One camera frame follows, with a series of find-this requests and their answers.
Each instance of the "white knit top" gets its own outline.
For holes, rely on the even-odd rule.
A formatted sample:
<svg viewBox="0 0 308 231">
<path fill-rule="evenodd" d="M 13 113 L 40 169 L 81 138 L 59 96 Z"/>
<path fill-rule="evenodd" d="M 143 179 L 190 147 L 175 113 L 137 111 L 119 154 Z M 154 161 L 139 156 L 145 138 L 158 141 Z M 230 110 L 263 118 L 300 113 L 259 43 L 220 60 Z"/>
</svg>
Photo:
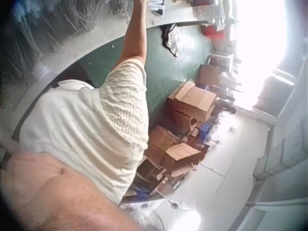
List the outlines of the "white knit top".
<svg viewBox="0 0 308 231">
<path fill-rule="evenodd" d="M 22 151 L 54 155 L 118 204 L 147 148 L 145 78 L 142 63 L 131 59 L 117 66 L 99 89 L 78 80 L 60 82 L 24 122 Z"/>
</svg>

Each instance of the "green floor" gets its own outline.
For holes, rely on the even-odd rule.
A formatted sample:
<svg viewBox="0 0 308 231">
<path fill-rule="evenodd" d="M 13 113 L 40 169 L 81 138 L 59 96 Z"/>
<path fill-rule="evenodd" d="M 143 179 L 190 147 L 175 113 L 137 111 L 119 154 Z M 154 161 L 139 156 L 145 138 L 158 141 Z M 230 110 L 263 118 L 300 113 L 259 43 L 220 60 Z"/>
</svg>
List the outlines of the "green floor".
<svg viewBox="0 0 308 231">
<path fill-rule="evenodd" d="M 198 26 L 180 27 L 178 57 L 174 57 L 161 43 L 161 30 L 147 30 L 148 54 L 145 64 L 147 73 L 147 102 L 150 129 L 157 122 L 168 95 L 180 81 L 195 79 L 199 66 L 210 51 L 210 40 L 203 36 Z M 114 40 L 89 53 L 78 62 L 89 74 L 96 87 L 101 86 L 120 56 L 123 38 Z"/>
</svg>

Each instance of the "bright window light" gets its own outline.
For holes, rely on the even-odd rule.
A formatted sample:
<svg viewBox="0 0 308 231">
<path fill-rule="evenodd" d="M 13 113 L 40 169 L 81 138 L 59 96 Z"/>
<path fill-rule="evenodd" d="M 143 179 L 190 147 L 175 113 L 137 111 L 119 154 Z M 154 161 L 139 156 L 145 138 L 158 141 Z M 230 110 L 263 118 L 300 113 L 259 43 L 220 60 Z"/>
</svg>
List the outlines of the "bright window light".
<svg viewBox="0 0 308 231">
<path fill-rule="evenodd" d="M 201 217 L 198 212 L 188 210 L 181 214 L 169 229 L 170 231 L 197 231 L 201 223 Z"/>
<path fill-rule="evenodd" d="M 281 76 L 275 76 L 275 79 L 280 80 L 281 82 L 287 83 L 287 84 L 289 84 L 291 86 L 295 85 L 293 82 L 291 82 L 291 81 L 289 81 L 289 80 L 287 80 L 287 79 L 285 79 L 285 78 L 283 78 Z"/>
<path fill-rule="evenodd" d="M 283 0 L 265 2 L 237 0 L 237 54 L 242 59 L 238 80 L 242 82 L 235 104 L 251 110 L 264 81 L 284 57 L 286 22 Z"/>
</svg>

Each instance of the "person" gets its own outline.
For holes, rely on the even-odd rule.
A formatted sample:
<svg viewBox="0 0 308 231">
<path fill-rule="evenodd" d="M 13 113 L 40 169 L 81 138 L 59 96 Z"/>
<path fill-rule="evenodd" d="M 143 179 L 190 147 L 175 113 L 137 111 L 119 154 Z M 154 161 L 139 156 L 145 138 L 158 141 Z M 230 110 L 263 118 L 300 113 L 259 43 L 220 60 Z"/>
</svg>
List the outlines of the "person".
<svg viewBox="0 0 308 231">
<path fill-rule="evenodd" d="M 9 208 L 29 230 L 142 228 L 118 205 L 147 148 L 146 0 L 134 0 L 124 47 L 98 89 L 59 82 L 40 97 L 20 131 L 2 141 Z"/>
</svg>

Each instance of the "open cardboard box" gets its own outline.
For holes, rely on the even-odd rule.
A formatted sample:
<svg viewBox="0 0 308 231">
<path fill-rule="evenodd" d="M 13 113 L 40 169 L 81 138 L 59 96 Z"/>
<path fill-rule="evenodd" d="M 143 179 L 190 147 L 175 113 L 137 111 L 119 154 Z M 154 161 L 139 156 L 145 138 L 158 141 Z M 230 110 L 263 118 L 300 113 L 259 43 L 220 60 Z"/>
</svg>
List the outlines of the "open cardboard box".
<svg viewBox="0 0 308 231">
<path fill-rule="evenodd" d="M 145 155 L 171 176 L 179 176 L 194 169 L 202 155 L 201 151 L 181 142 L 169 130 L 157 125 L 150 134 Z"/>
<path fill-rule="evenodd" d="M 215 99 L 216 94 L 187 81 L 174 90 L 168 97 L 168 103 L 172 110 L 206 122 L 214 109 Z"/>
<path fill-rule="evenodd" d="M 199 164 L 201 152 L 185 143 L 171 146 L 167 149 L 160 165 L 167 169 L 172 177 L 187 173 Z"/>
</svg>

